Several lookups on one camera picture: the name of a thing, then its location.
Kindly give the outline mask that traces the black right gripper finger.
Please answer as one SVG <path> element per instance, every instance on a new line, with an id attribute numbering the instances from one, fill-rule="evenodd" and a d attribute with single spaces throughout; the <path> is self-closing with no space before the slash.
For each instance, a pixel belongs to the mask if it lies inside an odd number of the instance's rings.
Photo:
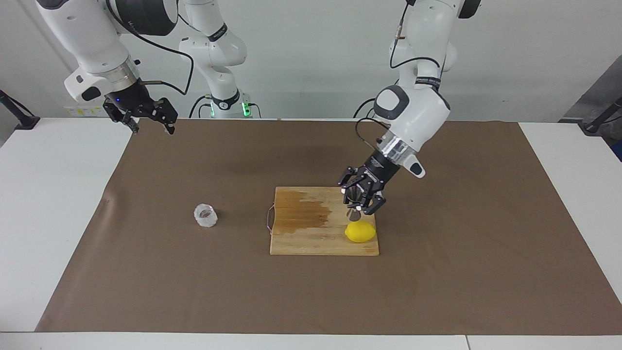
<path id="1" fill-rule="evenodd" d="M 137 134 L 139 131 L 138 122 L 133 119 L 131 112 L 122 112 L 115 104 L 110 101 L 105 101 L 103 109 L 106 111 L 109 119 L 114 123 L 121 123 L 127 126 L 133 134 Z"/>
<path id="2" fill-rule="evenodd" d="M 178 113 L 167 98 L 160 98 L 151 102 L 152 111 L 149 118 L 163 125 L 169 135 L 175 133 L 174 124 L 177 122 Z"/>

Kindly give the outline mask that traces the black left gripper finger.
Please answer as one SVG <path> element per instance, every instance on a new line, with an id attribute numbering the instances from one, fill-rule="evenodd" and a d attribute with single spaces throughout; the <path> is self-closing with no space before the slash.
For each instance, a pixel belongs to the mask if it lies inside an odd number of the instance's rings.
<path id="1" fill-rule="evenodd" d="M 378 209 L 380 209 L 386 203 L 384 195 L 381 193 L 374 193 L 371 197 L 364 198 L 362 202 L 362 212 L 365 215 L 373 215 Z"/>
<path id="2" fill-rule="evenodd" d="M 343 195 L 362 195 L 362 189 L 359 185 L 362 179 L 362 173 L 359 168 L 349 166 L 344 170 L 340 179 L 339 187 Z"/>

